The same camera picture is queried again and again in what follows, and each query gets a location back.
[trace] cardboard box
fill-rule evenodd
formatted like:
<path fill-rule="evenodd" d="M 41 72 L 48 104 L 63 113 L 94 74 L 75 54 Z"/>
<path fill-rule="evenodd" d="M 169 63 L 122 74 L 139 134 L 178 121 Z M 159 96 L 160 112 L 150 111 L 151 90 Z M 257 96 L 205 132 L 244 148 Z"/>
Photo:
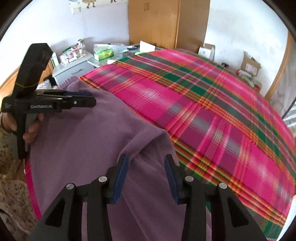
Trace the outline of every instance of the cardboard box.
<path fill-rule="evenodd" d="M 241 69 L 246 72 L 257 76 L 261 65 L 254 59 L 250 58 L 248 55 L 244 55 L 244 59 L 242 61 Z"/>
<path fill-rule="evenodd" d="M 204 44 L 203 47 L 199 48 L 198 55 L 208 58 L 209 60 L 214 61 L 215 58 L 215 45 Z"/>

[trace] white wall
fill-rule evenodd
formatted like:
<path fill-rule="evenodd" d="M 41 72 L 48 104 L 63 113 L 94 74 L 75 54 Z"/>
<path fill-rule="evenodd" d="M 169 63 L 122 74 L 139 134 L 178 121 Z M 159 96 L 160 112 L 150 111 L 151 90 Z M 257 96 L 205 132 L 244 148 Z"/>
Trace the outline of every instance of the white wall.
<path fill-rule="evenodd" d="M 0 41 L 0 84 L 21 64 L 32 43 L 48 43 L 60 53 L 78 39 L 94 43 L 128 44 L 127 3 L 112 3 L 72 15 L 68 0 L 33 0 L 14 20 Z"/>
<path fill-rule="evenodd" d="M 264 96 L 282 63 L 288 30 L 262 0 L 211 0 L 205 43 L 216 45 L 215 62 L 240 68 L 244 53 L 262 68 L 257 79 Z"/>

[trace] cabinet drawer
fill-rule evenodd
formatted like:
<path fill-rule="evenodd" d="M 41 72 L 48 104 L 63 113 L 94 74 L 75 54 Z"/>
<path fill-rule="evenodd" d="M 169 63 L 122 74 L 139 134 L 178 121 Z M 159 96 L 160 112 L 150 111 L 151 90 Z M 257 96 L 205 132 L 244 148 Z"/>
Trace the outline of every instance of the cabinet drawer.
<path fill-rule="evenodd" d="M 93 70 L 94 67 L 89 64 L 87 61 L 75 65 L 72 68 L 60 73 L 59 75 L 55 76 L 56 83 L 58 85 L 62 84 L 66 79 L 70 78 L 71 76 L 77 76 L 80 77 L 91 70 Z"/>

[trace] screw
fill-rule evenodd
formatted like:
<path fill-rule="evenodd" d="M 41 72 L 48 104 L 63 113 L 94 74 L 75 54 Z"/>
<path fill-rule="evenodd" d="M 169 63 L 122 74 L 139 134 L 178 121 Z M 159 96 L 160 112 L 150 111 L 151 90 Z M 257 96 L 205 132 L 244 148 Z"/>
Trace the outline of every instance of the screw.
<path fill-rule="evenodd" d="M 219 187 L 222 189 L 226 189 L 227 188 L 227 184 L 226 183 L 220 183 Z"/>
<path fill-rule="evenodd" d="M 99 182 L 104 183 L 106 181 L 107 181 L 107 177 L 105 176 L 99 177 Z"/>
<path fill-rule="evenodd" d="M 194 178 L 192 176 L 187 176 L 187 177 L 185 177 L 185 180 L 187 182 L 193 182 Z"/>
<path fill-rule="evenodd" d="M 66 189 L 68 189 L 68 190 L 71 190 L 71 189 L 73 189 L 74 188 L 74 184 L 73 183 L 69 183 L 69 184 L 67 184 L 67 186 L 66 186 Z"/>

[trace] drawer handle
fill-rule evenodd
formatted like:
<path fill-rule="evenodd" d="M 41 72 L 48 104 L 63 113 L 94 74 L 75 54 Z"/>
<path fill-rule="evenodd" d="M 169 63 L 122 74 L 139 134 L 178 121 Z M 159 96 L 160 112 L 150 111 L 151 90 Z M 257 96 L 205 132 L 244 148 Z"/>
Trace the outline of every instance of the drawer handle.
<path fill-rule="evenodd" d="M 83 69 L 80 69 L 80 70 L 78 70 L 77 72 L 70 74 L 70 76 L 72 76 L 72 75 L 74 75 L 74 74 L 77 74 L 77 73 L 80 72 L 81 70 L 83 70 Z"/>

